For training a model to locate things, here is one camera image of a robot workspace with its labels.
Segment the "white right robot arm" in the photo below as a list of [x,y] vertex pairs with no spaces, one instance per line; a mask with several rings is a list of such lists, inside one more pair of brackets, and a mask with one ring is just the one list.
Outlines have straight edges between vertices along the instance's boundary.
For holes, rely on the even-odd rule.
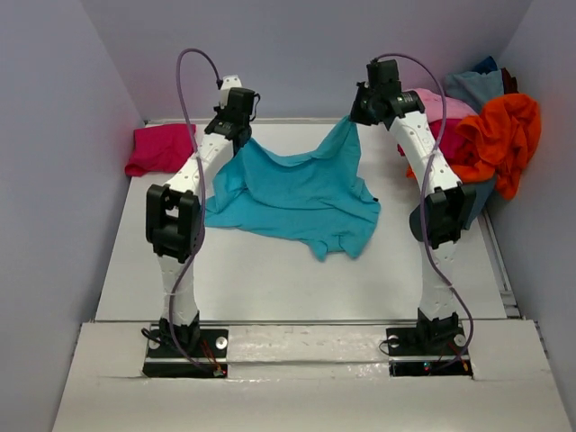
[[403,90],[396,58],[382,55],[367,64],[367,79],[357,85],[350,119],[366,126],[384,125],[417,179],[419,204],[409,225],[422,256],[418,318],[411,327],[388,329],[385,342],[393,356],[432,356],[449,345],[466,349],[469,343],[457,312],[465,304],[452,273],[456,245],[476,193],[448,165],[441,136],[431,131],[419,95]]

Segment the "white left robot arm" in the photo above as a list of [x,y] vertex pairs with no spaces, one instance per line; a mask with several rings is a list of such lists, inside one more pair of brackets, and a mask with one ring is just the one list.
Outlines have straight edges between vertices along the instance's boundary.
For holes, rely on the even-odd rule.
[[192,155],[165,184],[153,184],[146,194],[146,240],[157,255],[165,291],[157,342],[185,358],[192,357],[201,338],[193,266],[205,238],[207,185],[251,138],[260,100],[257,92],[238,86],[222,96],[201,140],[184,118]]

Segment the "turquoise t-shirt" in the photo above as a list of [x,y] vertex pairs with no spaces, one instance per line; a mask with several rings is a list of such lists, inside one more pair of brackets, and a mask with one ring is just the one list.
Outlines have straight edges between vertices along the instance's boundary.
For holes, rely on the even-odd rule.
[[381,205],[358,174],[357,126],[342,118],[312,151],[280,156],[250,139],[212,181],[205,223],[299,241],[323,261],[359,257]]

